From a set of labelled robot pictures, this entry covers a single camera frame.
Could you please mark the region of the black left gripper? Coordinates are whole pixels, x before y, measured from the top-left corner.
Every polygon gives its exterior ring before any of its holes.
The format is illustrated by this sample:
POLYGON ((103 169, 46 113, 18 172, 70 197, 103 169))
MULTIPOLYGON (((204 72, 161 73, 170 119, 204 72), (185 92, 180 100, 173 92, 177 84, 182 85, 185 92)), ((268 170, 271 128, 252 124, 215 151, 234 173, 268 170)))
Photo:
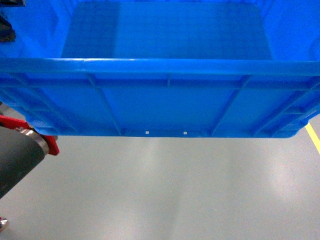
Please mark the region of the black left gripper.
MULTIPOLYGON (((25 7, 25 0, 1 0, 0 9, 25 7)), ((0 42, 10 43, 16 40, 16 32, 13 30, 12 24, 6 19, 3 12, 0 12, 0 42)))

